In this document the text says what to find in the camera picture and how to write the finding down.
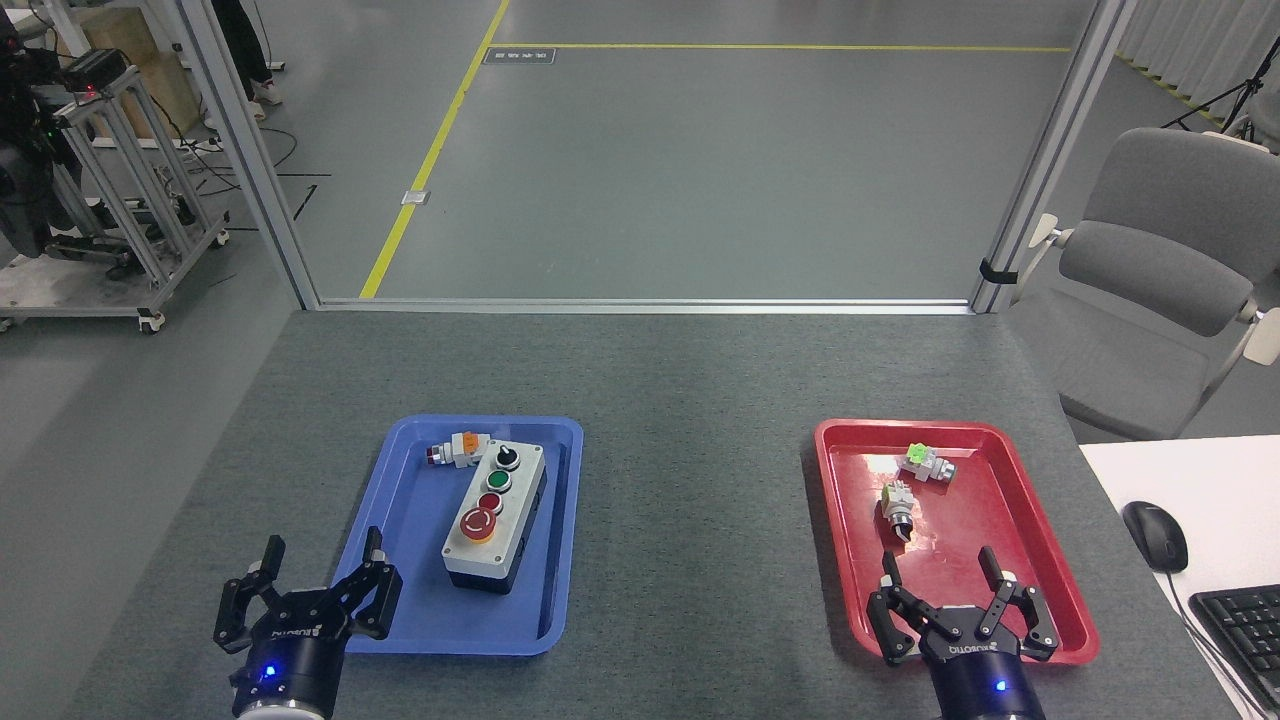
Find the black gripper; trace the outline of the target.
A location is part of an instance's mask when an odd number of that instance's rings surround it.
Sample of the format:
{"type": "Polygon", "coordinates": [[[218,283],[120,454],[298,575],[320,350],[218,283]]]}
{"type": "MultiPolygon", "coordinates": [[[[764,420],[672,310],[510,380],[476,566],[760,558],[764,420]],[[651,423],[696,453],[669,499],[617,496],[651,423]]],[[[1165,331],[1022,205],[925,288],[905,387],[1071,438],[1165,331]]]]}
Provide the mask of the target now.
{"type": "Polygon", "coordinates": [[[262,559],[221,591],[212,641],[227,653],[250,647],[232,674],[236,717],[330,717],[351,634],[383,641],[398,607],[403,580],[381,548],[383,533],[370,527],[356,569],[329,588],[279,594],[274,580],[285,555],[280,536],[270,536],[262,559]],[[248,630],[250,601],[268,611],[248,630]]]}
{"type": "Polygon", "coordinates": [[[1044,719],[1020,656],[1048,661],[1059,648],[1043,593],[1005,571],[991,546],[980,548],[978,562],[993,597],[986,611],[972,605],[940,610],[943,624],[961,632],[954,641],[933,628],[936,607],[905,588],[895,555],[883,552],[884,575],[867,601],[881,657],[890,666],[905,664],[925,628],[925,667],[942,719],[1044,719]],[[1023,618],[1023,637],[1001,625],[1009,607],[1023,618]]]}

